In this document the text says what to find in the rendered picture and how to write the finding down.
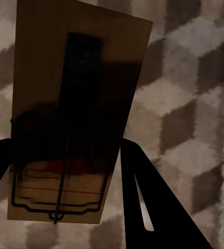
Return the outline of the mousetrap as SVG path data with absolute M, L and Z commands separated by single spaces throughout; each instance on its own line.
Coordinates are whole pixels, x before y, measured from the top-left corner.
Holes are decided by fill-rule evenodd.
M 153 23 L 17 0 L 7 220 L 100 224 Z

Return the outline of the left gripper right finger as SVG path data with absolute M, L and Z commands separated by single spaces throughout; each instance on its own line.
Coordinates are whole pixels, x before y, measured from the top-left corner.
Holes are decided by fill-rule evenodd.
M 122 138 L 120 158 L 126 249 L 213 249 L 137 143 Z M 135 177 L 154 231 L 144 227 Z

